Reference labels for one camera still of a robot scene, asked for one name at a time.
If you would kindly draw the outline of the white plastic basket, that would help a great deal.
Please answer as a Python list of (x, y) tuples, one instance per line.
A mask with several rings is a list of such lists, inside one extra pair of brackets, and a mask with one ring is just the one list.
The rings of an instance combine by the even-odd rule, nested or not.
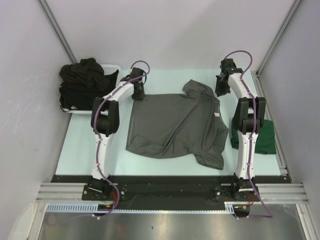
[[(109, 74), (113, 74), (116, 71), (121, 71), (121, 67), (118, 65), (114, 65), (114, 64), (102, 64), (101, 65), (104, 74), (105, 75), (109, 75)], [(75, 108), (63, 108), (62, 106), (60, 106), (60, 109), (64, 112), (64, 113), (70, 113), (70, 114), (79, 114), (79, 115), (91, 115), (92, 111), (91, 110), (79, 110), (79, 109), (75, 109)]]

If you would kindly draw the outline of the grey t shirt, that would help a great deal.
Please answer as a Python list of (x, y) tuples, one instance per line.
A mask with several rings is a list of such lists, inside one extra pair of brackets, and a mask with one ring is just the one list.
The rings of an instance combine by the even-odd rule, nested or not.
[(132, 105), (126, 150), (143, 157), (193, 155), (202, 166), (223, 170), (229, 129), (213, 89), (195, 80), (182, 93), (148, 94)]

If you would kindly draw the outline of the black t shirts pile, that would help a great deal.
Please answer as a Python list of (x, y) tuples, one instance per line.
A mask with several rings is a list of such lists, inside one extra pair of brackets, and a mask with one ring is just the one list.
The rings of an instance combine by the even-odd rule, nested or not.
[(115, 89), (119, 72), (116, 69), (105, 74), (93, 57), (64, 65), (59, 72), (62, 79), (59, 87), (61, 110), (91, 111), (95, 98), (101, 98)]

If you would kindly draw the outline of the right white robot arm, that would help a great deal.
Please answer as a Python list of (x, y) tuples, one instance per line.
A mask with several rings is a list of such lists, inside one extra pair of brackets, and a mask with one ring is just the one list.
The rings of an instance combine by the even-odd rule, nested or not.
[(238, 134), (238, 161), (227, 192), (236, 201), (250, 201), (258, 192), (254, 155), (259, 132), (264, 125), (266, 99), (252, 92), (244, 80), (244, 71), (232, 58), (223, 59), (220, 70), (216, 76), (216, 95), (220, 97), (234, 92), (238, 99), (231, 121)]

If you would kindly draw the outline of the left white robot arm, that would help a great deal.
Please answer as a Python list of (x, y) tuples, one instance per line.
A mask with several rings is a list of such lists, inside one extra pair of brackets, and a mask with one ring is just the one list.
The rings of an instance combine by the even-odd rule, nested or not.
[(107, 199), (111, 193), (111, 184), (106, 180), (109, 174), (105, 173), (105, 162), (112, 139), (120, 126), (120, 104), (129, 97), (133, 100), (145, 97), (144, 84), (148, 74), (149, 71), (132, 66), (130, 74), (123, 77), (114, 90), (93, 101), (91, 127), (95, 134), (96, 153), (88, 188), (100, 200)]

